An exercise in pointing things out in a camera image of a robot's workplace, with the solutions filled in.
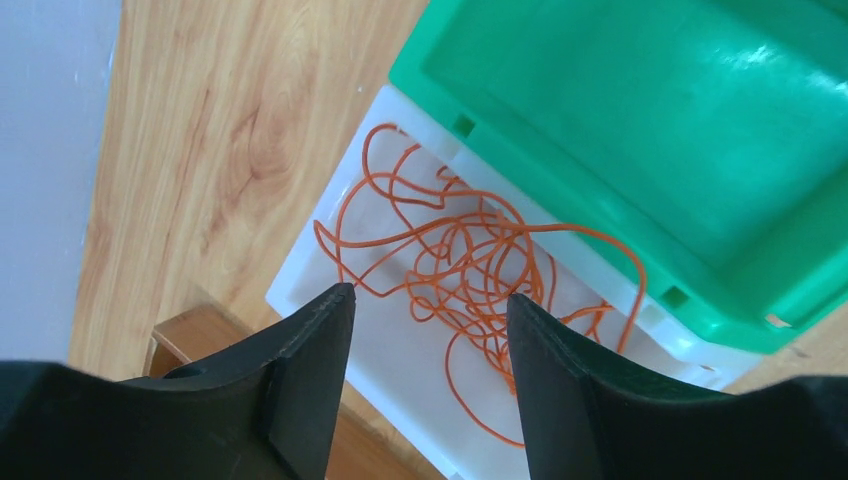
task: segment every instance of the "orange rope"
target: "orange rope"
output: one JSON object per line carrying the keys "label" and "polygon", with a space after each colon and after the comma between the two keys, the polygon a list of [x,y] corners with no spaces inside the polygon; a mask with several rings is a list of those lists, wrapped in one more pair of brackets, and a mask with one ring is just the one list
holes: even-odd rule
{"label": "orange rope", "polygon": [[[368,132],[362,149],[364,178],[353,185],[342,201],[333,231],[315,221],[313,227],[318,245],[336,264],[340,281],[345,280],[346,277],[350,278],[355,286],[379,298],[405,291],[410,299],[409,313],[415,321],[426,322],[438,318],[454,329],[454,336],[448,342],[445,351],[444,363],[445,376],[451,392],[471,419],[481,428],[510,445],[522,447],[523,444],[503,436],[480,420],[459,394],[450,368],[451,350],[456,341],[459,338],[465,338],[480,350],[489,365],[503,376],[510,391],[515,393],[515,382],[506,342],[507,298],[513,293],[520,292],[534,302],[545,305],[547,310],[551,311],[557,284],[556,262],[553,257],[544,252],[542,253],[547,256],[551,272],[549,282],[543,278],[537,265],[536,249],[538,247],[533,243],[532,233],[576,232],[587,235],[615,246],[636,266],[639,289],[618,341],[619,353],[627,344],[636,315],[645,297],[647,283],[645,269],[632,250],[618,239],[603,232],[567,223],[525,224],[518,211],[506,200],[494,193],[468,187],[459,177],[451,175],[447,167],[442,167],[435,172],[436,180],[443,182],[438,190],[409,181],[401,175],[401,170],[412,154],[421,148],[418,144],[404,150],[391,171],[372,172],[368,161],[371,143],[374,136],[383,131],[406,135],[390,123],[378,125]],[[383,181],[386,188],[381,187],[378,181]],[[366,187],[389,202],[394,215],[406,228],[405,231],[368,241],[354,242],[342,238],[344,218],[350,204]],[[398,187],[404,187],[419,196],[400,196],[396,193]],[[441,216],[416,226],[401,209],[401,206],[406,205],[440,211],[445,209],[449,200],[459,198],[476,199],[476,210],[459,215]],[[491,207],[487,211],[487,206],[494,207],[494,211],[491,211]],[[487,238],[474,240],[474,233]],[[332,243],[332,247],[327,246],[325,239]],[[367,283],[366,279],[369,275],[413,244],[420,247],[420,252],[415,257],[411,268],[405,272],[402,281],[384,291],[378,291]],[[343,249],[392,245],[394,246],[388,253],[383,254],[361,274],[352,271],[342,258]],[[506,280],[506,276],[502,275],[505,265],[508,261],[514,263],[516,257],[521,259],[522,269],[517,274],[510,270],[509,276],[514,280]],[[591,324],[584,334],[600,343],[598,326],[606,312],[611,310],[613,307],[603,301],[600,305],[581,308],[561,317],[561,321],[568,324],[577,318],[592,315]]]}

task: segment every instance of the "tangled orange cord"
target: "tangled orange cord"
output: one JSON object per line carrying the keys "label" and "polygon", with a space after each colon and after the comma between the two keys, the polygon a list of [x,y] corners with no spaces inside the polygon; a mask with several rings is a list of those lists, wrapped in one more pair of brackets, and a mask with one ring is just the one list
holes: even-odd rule
{"label": "tangled orange cord", "polygon": [[[481,421],[457,391],[450,370],[451,350],[456,341],[459,338],[469,340],[483,353],[486,361],[503,376],[510,391],[515,392],[506,341],[507,298],[516,292],[524,293],[550,311],[557,282],[556,263],[553,257],[543,252],[551,265],[549,283],[546,284],[546,279],[543,278],[537,264],[536,248],[538,247],[534,246],[531,233],[571,231],[588,235],[614,245],[636,266],[639,273],[639,290],[618,341],[618,352],[624,350],[645,296],[645,269],[639,258],[626,245],[605,233],[565,223],[526,225],[518,211],[503,198],[491,192],[469,188],[459,177],[449,174],[447,167],[442,167],[436,172],[436,179],[443,183],[439,190],[425,188],[407,180],[400,175],[400,170],[410,155],[421,148],[418,144],[407,148],[390,172],[372,172],[368,161],[369,150],[374,136],[382,131],[405,135],[397,126],[389,123],[378,125],[368,133],[362,149],[364,178],[356,183],[344,198],[333,231],[315,221],[314,229],[318,244],[336,263],[340,281],[345,280],[347,276],[355,286],[380,298],[405,290],[409,295],[409,312],[413,319],[426,322],[438,318],[454,329],[455,334],[448,342],[444,361],[445,375],[453,395],[481,428],[510,445],[522,447],[523,444],[505,437]],[[379,186],[378,180],[387,184],[387,188]],[[418,198],[401,196],[397,194],[398,186],[403,186],[420,196]],[[405,225],[406,231],[385,238],[360,242],[346,241],[342,238],[345,214],[351,201],[365,187],[369,187],[373,192],[388,200],[397,218]],[[460,197],[475,199],[477,208],[460,215],[443,216],[418,226],[414,226],[401,210],[401,205],[416,205],[435,211],[444,210],[448,199]],[[503,212],[509,214],[512,220],[508,219]],[[485,238],[482,241],[479,240],[481,233]],[[477,240],[474,240],[474,234],[477,234]],[[325,238],[332,243],[332,247],[327,246]],[[428,238],[438,238],[438,240],[433,242],[428,241]],[[420,248],[421,251],[415,257],[412,268],[405,272],[402,282],[384,291],[378,291],[366,282],[366,278],[372,272],[413,244],[417,245],[416,248]],[[394,245],[394,248],[359,274],[345,265],[342,259],[343,249],[391,245]],[[516,255],[521,258],[523,267],[514,279],[505,280],[501,275],[502,270],[508,263],[507,260],[515,258]],[[569,323],[576,318],[592,315],[592,322],[585,334],[600,343],[597,328],[604,314],[610,310],[612,307],[602,302],[600,305],[572,312],[561,317],[561,320],[563,323]]]}

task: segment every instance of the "green plastic lid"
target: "green plastic lid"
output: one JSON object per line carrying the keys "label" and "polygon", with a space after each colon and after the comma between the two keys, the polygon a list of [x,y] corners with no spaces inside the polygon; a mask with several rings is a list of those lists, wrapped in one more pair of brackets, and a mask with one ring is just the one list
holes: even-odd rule
{"label": "green plastic lid", "polygon": [[846,3],[433,0],[390,80],[699,337],[771,353],[848,297]]}

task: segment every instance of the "white plastic container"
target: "white plastic container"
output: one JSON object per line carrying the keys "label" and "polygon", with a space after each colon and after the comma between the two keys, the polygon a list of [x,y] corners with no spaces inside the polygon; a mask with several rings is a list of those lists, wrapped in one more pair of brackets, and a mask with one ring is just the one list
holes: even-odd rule
{"label": "white plastic container", "polygon": [[[447,165],[470,187],[502,196],[527,224],[556,223],[403,94],[385,86],[268,291],[268,303],[282,316],[338,281],[335,264],[318,247],[313,221],[333,225],[350,187],[363,178],[361,153],[366,134],[386,122],[398,125],[409,138],[395,134],[375,137],[369,163],[373,170],[390,169],[399,152],[417,141],[424,148],[410,158],[409,169],[404,170],[406,178],[426,182],[436,168]],[[346,238],[365,240],[396,233],[398,221],[390,214],[381,215],[381,211],[391,212],[388,203],[373,193],[373,201],[362,195],[345,217]],[[432,218],[416,218],[414,223]],[[601,298],[607,300],[618,312],[605,318],[599,333],[605,345],[614,347],[624,325],[621,312],[629,312],[636,286],[574,234],[537,234],[534,241],[561,266],[553,313],[565,315],[579,307],[596,305]],[[395,257],[392,267],[375,271],[369,283],[376,287],[399,283],[413,256]],[[344,258],[347,265],[361,272],[378,256],[363,250],[346,251]],[[586,323],[575,321],[571,326],[583,332]],[[412,320],[405,292],[381,299],[358,289],[347,379],[446,477],[528,478],[524,450],[482,430],[450,392],[444,359],[452,336],[453,331],[438,320]],[[670,377],[716,390],[762,358],[704,342],[651,299],[646,299],[642,307],[624,355]],[[451,371],[457,388],[478,417],[508,438],[521,441],[515,397],[482,354],[460,340],[451,354]]]}

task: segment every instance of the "wooden surface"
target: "wooden surface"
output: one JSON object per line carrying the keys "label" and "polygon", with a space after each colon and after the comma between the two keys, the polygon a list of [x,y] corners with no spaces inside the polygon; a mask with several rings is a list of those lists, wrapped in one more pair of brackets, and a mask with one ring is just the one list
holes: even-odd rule
{"label": "wooden surface", "polygon": [[[153,324],[265,295],[425,0],[127,0],[70,361],[137,376]],[[744,379],[848,373],[844,312]],[[347,407],[415,455],[352,389]]]}
{"label": "wooden surface", "polygon": [[[250,335],[238,321],[212,305],[201,305],[153,327],[154,357],[169,354],[176,365],[149,362],[145,375],[159,378],[174,368],[206,358]],[[329,480],[391,478],[415,480],[417,472],[395,456],[385,441],[349,408],[339,409],[327,464]]]}

